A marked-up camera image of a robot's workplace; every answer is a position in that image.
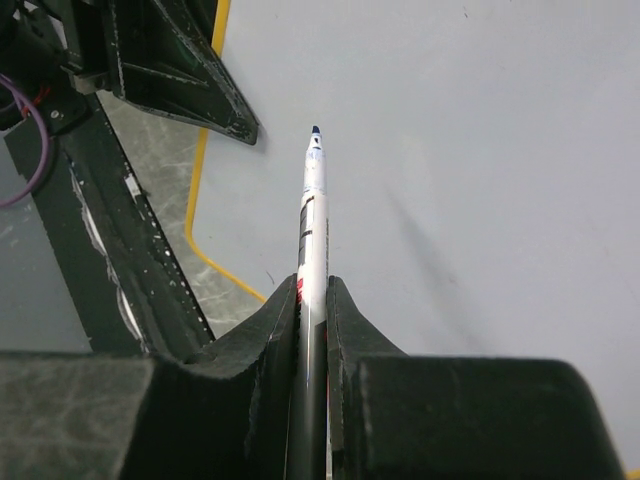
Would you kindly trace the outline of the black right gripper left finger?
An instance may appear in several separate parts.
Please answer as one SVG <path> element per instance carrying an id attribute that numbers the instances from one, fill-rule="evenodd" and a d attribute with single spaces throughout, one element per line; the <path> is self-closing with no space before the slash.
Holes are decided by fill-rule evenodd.
<path id="1" fill-rule="evenodd" d="M 187 361 L 5 353 L 5 479 L 280 479 L 296 287 Z"/>

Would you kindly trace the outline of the yellow framed whiteboard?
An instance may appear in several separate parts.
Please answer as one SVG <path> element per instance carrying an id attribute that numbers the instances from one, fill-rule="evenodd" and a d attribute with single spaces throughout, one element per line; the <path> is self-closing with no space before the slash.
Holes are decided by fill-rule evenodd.
<path id="1" fill-rule="evenodd" d="M 330 270 L 413 354 L 565 360 L 639 467 L 639 5 L 224 1 L 214 45 L 255 112 L 202 133 L 206 263 L 257 298 L 297 266 L 305 150 Z"/>

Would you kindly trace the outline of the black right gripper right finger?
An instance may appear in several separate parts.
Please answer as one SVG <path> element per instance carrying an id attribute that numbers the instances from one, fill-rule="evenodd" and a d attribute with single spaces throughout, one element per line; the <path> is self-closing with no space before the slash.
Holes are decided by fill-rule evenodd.
<path id="1" fill-rule="evenodd" d="M 584 377 L 556 359 L 410 355 L 329 281 L 337 479 L 621 479 Z"/>

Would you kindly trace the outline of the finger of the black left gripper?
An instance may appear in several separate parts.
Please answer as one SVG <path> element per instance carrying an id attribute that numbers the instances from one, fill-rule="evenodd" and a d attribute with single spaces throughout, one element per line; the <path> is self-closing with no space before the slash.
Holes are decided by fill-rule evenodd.
<path id="1" fill-rule="evenodd" d="M 220 1 L 114 1 L 112 91 L 157 116 L 248 145 L 259 122 L 211 46 Z"/>

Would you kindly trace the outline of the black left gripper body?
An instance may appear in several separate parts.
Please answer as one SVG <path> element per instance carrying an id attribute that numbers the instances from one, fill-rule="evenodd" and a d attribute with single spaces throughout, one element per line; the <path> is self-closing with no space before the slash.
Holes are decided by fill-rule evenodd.
<path id="1" fill-rule="evenodd" d="M 53 135 L 95 125 L 115 84 L 114 1 L 3 1 L 1 77 L 31 101 Z"/>

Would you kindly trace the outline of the white whiteboard marker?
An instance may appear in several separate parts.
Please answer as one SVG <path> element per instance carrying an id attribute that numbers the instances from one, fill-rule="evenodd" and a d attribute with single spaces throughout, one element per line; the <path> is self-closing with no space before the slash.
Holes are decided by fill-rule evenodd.
<path id="1" fill-rule="evenodd" d="M 299 320 L 287 445 L 288 479 L 324 479 L 327 448 L 327 160 L 318 126 L 305 154 L 296 308 Z"/>

